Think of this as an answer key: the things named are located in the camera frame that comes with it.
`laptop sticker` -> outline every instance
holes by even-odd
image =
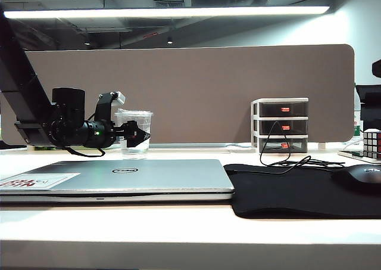
[[[48,190],[80,173],[22,173],[0,181],[0,190]]]

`gray partition panel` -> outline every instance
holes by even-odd
[[[48,94],[120,90],[123,108],[151,110],[151,142],[250,142],[249,106],[258,98],[308,97],[309,141],[353,135],[354,52],[348,45],[28,52]],[[2,134],[20,143],[1,98]]]

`robotic arm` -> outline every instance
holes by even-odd
[[[15,126],[25,142],[35,146],[57,146],[80,154],[70,146],[102,148],[123,136],[128,147],[149,138],[136,121],[115,127],[111,106],[124,103],[121,92],[101,94],[91,120],[85,120],[85,92],[74,88],[54,88],[52,103],[43,90],[25,52],[0,10],[0,91],[17,116]]]

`laptop lid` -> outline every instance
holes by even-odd
[[[89,197],[171,200],[171,195],[174,200],[216,200],[230,198],[233,190],[218,160],[66,161],[0,181],[2,201],[41,196],[50,201],[53,197],[60,201]]]

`clear plastic cup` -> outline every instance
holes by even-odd
[[[145,132],[151,133],[151,111],[124,110],[119,108],[115,113],[117,126],[121,126],[127,121],[136,121],[138,127]],[[144,159],[149,147],[149,139],[140,143],[136,147],[127,148],[127,141],[120,137],[121,153],[126,159]]]

